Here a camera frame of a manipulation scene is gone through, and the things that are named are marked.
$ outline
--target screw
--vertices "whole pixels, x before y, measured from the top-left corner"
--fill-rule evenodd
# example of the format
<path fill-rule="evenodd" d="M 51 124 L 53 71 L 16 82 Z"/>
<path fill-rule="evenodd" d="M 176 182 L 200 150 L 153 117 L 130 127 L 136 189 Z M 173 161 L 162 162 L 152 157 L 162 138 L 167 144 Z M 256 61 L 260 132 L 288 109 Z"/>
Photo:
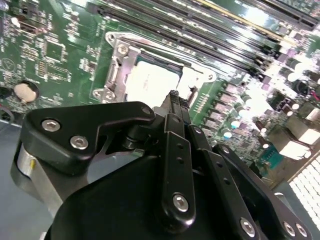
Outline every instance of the screw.
<path fill-rule="evenodd" d="M 189 209 L 189 204 L 187 199 L 180 195 L 176 194 L 173 196 L 173 204 L 180 212 L 186 212 Z"/>
<path fill-rule="evenodd" d="M 256 235 L 256 231 L 254 226 L 245 218 L 240 218 L 240 224 L 242 229 L 245 231 L 246 234 L 248 234 L 249 237 L 254 238 Z"/>
<path fill-rule="evenodd" d="M 126 55 L 129 52 L 129 48 L 124 45 L 124 44 L 120 44 L 117 47 L 118 53 L 120 53 L 121 55 Z"/>
<path fill-rule="evenodd" d="M 0 1 L 0 10 L 7 12 L 9 10 L 9 5 L 5 1 Z"/>
<path fill-rule="evenodd" d="M 115 36 L 113 34 L 108 35 L 108 40 L 113 42 L 115 40 Z"/>
<path fill-rule="evenodd" d="M 195 130 L 195 132 L 197 133 L 197 134 L 201 134 L 202 132 L 201 132 L 201 130 L 200 130 L 200 128 L 198 128 L 198 127 L 194 127 L 194 130 Z"/>
<path fill-rule="evenodd" d="M 60 124 L 53 119 L 44 120 L 41 125 L 48 132 L 56 132 L 61 128 Z"/>
<path fill-rule="evenodd" d="M 115 95 L 114 92 L 111 91 L 110 89 L 106 89 L 106 90 L 104 90 L 103 98 L 104 98 L 105 100 L 110 100 L 110 101 L 111 101 L 111 100 L 113 100 L 113 99 L 116 98 L 116 95 Z"/>
<path fill-rule="evenodd" d="M 144 112 L 145 114 L 151 114 L 150 109 L 147 108 L 147 107 L 143 107 L 143 108 L 142 108 L 142 112 Z"/>
<path fill-rule="evenodd" d="M 292 226 L 289 225 L 289 223 L 287 223 L 286 221 L 284 221 L 284 222 L 283 222 L 283 226 L 284 226 L 286 232 L 287 232 L 290 236 L 294 237 L 294 236 L 296 235 L 295 230 L 292 228 Z"/>
<path fill-rule="evenodd" d="M 89 146 L 89 142 L 84 136 L 73 136 L 70 139 L 70 144 L 72 147 L 79 150 L 85 150 Z"/>
<path fill-rule="evenodd" d="M 229 149 L 225 146 L 222 147 L 222 150 L 226 153 L 226 154 L 229 154 Z"/>
<path fill-rule="evenodd" d="M 299 223 L 296 223 L 295 225 L 296 225 L 296 228 L 298 229 L 299 233 L 301 233 L 301 235 L 306 238 L 308 236 L 306 230 Z"/>

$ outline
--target dimm slot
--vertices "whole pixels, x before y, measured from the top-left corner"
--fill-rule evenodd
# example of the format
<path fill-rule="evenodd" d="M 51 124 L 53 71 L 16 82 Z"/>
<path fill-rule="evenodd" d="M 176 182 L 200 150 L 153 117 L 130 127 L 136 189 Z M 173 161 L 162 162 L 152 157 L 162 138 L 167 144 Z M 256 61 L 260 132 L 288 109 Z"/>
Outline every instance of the dimm slot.
<path fill-rule="evenodd" d="M 226 52 L 230 52 L 231 54 L 238 56 L 239 58 L 242 58 L 244 61 L 249 62 L 250 64 L 254 63 L 254 60 L 256 58 L 256 54 L 246 51 L 240 47 L 237 47 L 236 45 L 233 45 L 231 43 L 228 43 L 226 41 L 223 41 L 217 37 L 215 37 L 212 34 L 206 33 L 201 30 L 197 30 L 196 28 L 181 23 L 178 20 L 177 21 L 171 21 L 169 18 L 166 18 L 163 14 L 160 12 L 157 12 L 155 10 L 150 10 L 149 8 L 145 7 L 144 5 L 139 6 L 139 2 L 130 2 L 126 0 L 104 0 L 105 3 L 113 3 L 121 8 L 128 9 L 131 8 L 134 11 L 138 11 L 139 13 L 146 14 L 150 19 L 153 19 L 154 21 L 161 21 L 165 23 L 170 29 L 175 29 L 175 31 L 180 31 L 182 33 L 189 34 L 193 38 L 201 40 L 203 43 L 205 43 L 208 47 L 212 50 L 218 51 L 218 49 L 221 49 Z M 173 11 L 170 9 L 165 9 L 165 11 L 172 13 Z M 185 18 L 185 16 L 181 16 L 179 13 L 175 13 L 180 18 Z"/>
<path fill-rule="evenodd" d="M 165 29 L 163 28 L 152 26 L 147 22 L 141 21 L 141 19 L 136 19 L 123 12 L 116 11 L 110 7 L 88 3 L 87 10 L 90 13 L 99 14 L 102 17 L 110 17 L 131 26 L 146 29 L 157 37 L 163 38 L 164 40 L 167 40 L 169 42 L 178 43 L 181 47 L 187 48 L 196 53 L 198 52 L 207 59 L 212 59 L 221 63 L 231 65 L 232 67 L 240 71 L 248 72 L 252 68 L 252 66 L 249 64 L 244 64 L 240 61 L 231 59 L 230 57 L 227 57 L 222 53 L 204 48 L 201 45 L 195 44 L 188 39 L 176 36 L 168 31 L 165 31 Z"/>
<path fill-rule="evenodd" d="M 263 10 L 275 18 L 287 22 L 298 29 L 313 31 L 319 21 L 292 6 L 277 0 L 243 0 L 244 2 Z"/>

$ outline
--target metal bracket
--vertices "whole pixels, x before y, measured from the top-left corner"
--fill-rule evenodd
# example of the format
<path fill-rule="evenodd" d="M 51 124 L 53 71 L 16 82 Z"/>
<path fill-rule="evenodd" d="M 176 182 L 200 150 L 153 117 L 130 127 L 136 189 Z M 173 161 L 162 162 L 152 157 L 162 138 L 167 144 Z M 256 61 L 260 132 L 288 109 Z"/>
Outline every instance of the metal bracket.
<path fill-rule="evenodd" d="M 124 102 L 126 81 L 140 53 L 140 49 L 117 39 L 104 88 L 93 90 L 93 96 L 102 104 Z"/>
<path fill-rule="evenodd" d="M 79 176 L 62 174 L 29 154 L 23 145 L 18 155 L 17 167 L 29 178 L 53 217 L 67 197 L 88 185 L 87 173 Z"/>

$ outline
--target black mounting arm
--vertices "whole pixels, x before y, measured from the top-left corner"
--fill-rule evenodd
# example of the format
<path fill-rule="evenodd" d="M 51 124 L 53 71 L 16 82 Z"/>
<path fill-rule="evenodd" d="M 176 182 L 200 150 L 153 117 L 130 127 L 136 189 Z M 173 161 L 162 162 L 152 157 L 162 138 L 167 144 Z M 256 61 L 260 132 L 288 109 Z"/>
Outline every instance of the black mounting arm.
<path fill-rule="evenodd" d="M 97 156 L 135 149 L 144 155 L 88 184 Z M 30 112 L 11 175 L 54 216 L 46 240 L 312 239 L 229 147 L 210 147 L 176 91 L 155 112 L 141 102 Z"/>

